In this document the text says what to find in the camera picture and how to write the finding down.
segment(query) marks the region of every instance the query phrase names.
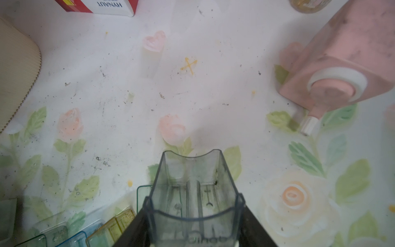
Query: white ring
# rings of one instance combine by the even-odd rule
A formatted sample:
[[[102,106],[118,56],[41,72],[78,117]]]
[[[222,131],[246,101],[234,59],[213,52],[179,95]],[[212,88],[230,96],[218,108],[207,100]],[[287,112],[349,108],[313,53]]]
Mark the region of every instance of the white ring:
[[[368,85],[368,79],[361,72],[346,67],[331,67],[316,71],[307,83],[307,90],[311,90],[314,82],[321,79],[338,79],[350,83],[355,88],[355,94],[348,102],[359,99]]]

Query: painted peach rose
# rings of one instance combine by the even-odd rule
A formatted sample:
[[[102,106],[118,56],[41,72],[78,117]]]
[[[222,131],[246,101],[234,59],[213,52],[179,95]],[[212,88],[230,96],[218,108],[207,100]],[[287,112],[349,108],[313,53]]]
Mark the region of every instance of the painted peach rose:
[[[165,142],[182,146],[185,139],[185,126],[177,115],[166,115],[159,120],[159,131]]]
[[[62,141],[70,143],[77,140],[83,128],[78,108],[71,109],[59,117],[58,130]]]
[[[387,107],[384,117],[388,127],[395,130],[395,104]]]
[[[376,238],[357,238],[348,247],[383,247],[384,242]]]
[[[304,170],[288,171],[267,183],[258,217],[279,246],[328,247],[340,225],[327,180]]]

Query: glass jar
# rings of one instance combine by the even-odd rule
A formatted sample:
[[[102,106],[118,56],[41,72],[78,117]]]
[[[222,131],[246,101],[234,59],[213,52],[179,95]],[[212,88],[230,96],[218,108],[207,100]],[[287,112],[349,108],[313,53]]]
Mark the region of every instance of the glass jar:
[[[322,10],[331,0],[290,0],[294,9],[302,13],[315,13]]]

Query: heart-shaped object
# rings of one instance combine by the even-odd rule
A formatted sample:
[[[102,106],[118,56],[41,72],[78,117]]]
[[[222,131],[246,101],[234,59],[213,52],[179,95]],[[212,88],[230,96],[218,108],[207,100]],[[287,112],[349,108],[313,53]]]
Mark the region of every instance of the heart-shaped object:
[[[143,39],[143,47],[149,51],[161,52],[165,45],[165,41],[165,32],[157,31],[153,37],[147,36]]]

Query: cardboard box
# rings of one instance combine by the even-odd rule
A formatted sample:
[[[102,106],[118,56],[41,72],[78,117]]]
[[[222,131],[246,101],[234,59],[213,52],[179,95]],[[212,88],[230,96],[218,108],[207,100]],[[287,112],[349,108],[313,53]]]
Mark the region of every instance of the cardboard box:
[[[134,16],[139,0],[55,0],[64,10]]]

